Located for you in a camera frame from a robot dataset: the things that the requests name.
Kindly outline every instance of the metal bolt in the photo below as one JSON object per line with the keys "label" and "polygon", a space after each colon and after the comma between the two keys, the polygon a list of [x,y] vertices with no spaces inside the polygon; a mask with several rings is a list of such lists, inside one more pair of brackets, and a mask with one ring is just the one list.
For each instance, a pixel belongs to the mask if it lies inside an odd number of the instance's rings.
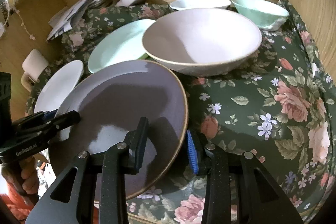
{"label": "metal bolt", "polygon": [[253,159],[253,154],[251,152],[245,152],[244,157],[250,160]]}
{"label": "metal bolt", "polygon": [[208,150],[214,150],[216,148],[216,146],[213,143],[207,143],[205,145],[205,148]]}
{"label": "metal bolt", "polygon": [[86,157],[87,157],[87,152],[86,152],[86,151],[81,151],[81,152],[79,152],[79,153],[78,153],[78,157],[79,157],[80,159],[84,159],[84,158],[86,158]]}
{"label": "metal bolt", "polygon": [[117,148],[118,148],[118,149],[125,149],[126,147],[127,147],[127,144],[124,143],[124,142],[121,142],[121,143],[118,143],[118,144],[117,144]]}

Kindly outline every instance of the handheld grip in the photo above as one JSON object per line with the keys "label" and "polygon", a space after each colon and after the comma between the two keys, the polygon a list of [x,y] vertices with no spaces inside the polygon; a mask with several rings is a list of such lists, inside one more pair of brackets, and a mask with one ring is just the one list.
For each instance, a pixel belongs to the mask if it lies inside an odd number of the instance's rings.
{"label": "handheld grip", "polygon": [[29,195],[25,190],[23,190],[22,184],[24,179],[21,177],[22,169],[18,161],[12,162],[10,164],[4,164],[2,171],[6,180],[7,176],[11,176],[10,181],[12,181],[15,190],[23,197],[27,205],[34,206],[39,201],[38,194]]}

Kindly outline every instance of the light blue bowl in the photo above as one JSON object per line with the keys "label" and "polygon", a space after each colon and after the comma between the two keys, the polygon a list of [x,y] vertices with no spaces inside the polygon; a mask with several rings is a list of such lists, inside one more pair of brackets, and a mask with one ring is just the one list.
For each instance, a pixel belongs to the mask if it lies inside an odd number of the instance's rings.
{"label": "light blue bowl", "polygon": [[241,15],[266,31],[278,30],[289,16],[286,9],[266,0],[232,0],[232,3]]}

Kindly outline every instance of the gray plate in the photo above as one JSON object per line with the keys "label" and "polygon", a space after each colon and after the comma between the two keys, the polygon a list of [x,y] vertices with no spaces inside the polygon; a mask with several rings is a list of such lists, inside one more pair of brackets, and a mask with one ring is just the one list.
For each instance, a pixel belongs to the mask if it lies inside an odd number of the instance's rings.
{"label": "gray plate", "polygon": [[141,116],[149,119],[142,168],[136,176],[125,176],[127,198],[143,193],[168,170],[181,148],[188,120],[182,84],[166,67],[148,60],[118,63],[89,76],[65,99],[57,115],[71,110],[80,113],[80,123],[61,131],[49,148],[56,175],[78,152],[106,151],[136,129]]}

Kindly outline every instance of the green floral cushion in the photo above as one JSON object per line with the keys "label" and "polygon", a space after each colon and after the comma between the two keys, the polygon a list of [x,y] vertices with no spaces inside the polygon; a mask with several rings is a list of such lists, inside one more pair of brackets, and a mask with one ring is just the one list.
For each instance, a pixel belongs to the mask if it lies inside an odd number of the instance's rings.
{"label": "green floral cushion", "polygon": [[[255,154],[308,223],[330,194],[335,179],[336,89],[298,13],[288,0],[279,4],[289,11],[290,20],[277,32],[261,31],[261,47],[239,68],[214,77],[178,76],[188,96],[190,126],[227,152]],[[64,37],[69,53],[40,76],[28,100],[29,113],[39,91],[61,65],[74,59],[88,60],[97,45],[95,37],[142,16],[157,18],[170,12],[168,7],[147,7],[130,8],[122,17],[117,8],[107,8],[106,20],[105,10],[90,11],[83,26],[73,30],[71,38],[70,34]],[[74,37],[76,32],[82,32],[83,41]],[[236,219],[234,185],[232,180],[232,220]],[[181,150],[161,180],[128,201],[129,216],[137,221],[199,224],[205,187],[206,177],[192,174]]]}

